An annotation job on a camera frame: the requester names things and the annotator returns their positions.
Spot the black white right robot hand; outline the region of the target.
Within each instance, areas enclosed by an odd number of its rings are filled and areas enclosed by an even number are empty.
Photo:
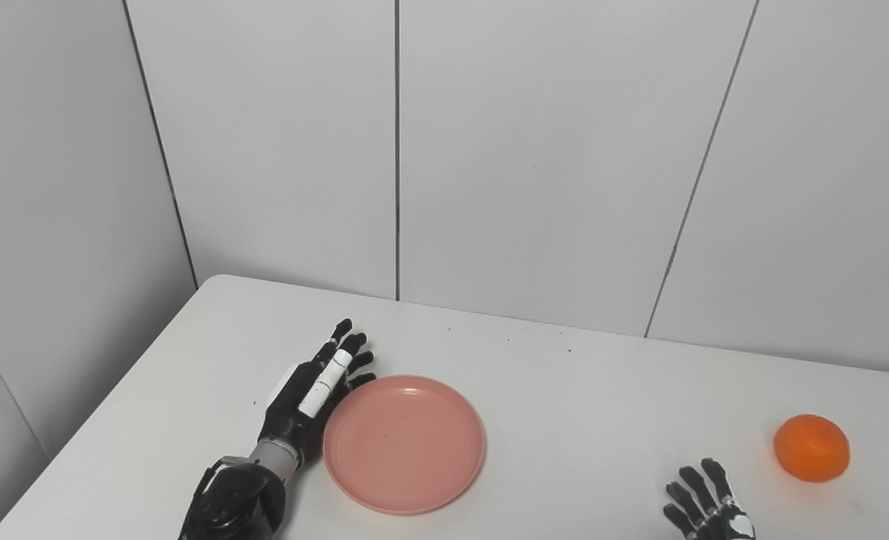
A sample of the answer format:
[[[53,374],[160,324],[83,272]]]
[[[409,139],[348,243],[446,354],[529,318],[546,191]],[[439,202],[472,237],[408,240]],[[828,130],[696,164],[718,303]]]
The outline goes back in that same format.
[[[756,539],[755,526],[739,505],[728,474],[717,460],[704,458],[699,468],[678,469],[677,481],[665,485],[671,502],[665,519],[684,539]]]

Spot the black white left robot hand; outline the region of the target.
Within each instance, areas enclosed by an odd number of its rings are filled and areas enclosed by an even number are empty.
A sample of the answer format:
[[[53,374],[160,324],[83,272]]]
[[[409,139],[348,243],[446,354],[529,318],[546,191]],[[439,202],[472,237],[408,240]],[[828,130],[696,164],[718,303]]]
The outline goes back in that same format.
[[[258,441],[282,443],[296,451],[298,464],[317,459],[324,428],[337,405],[352,391],[377,378],[359,370],[374,362],[362,351],[368,336],[353,331],[346,318],[315,356],[290,367],[283,385],[266,407]]]

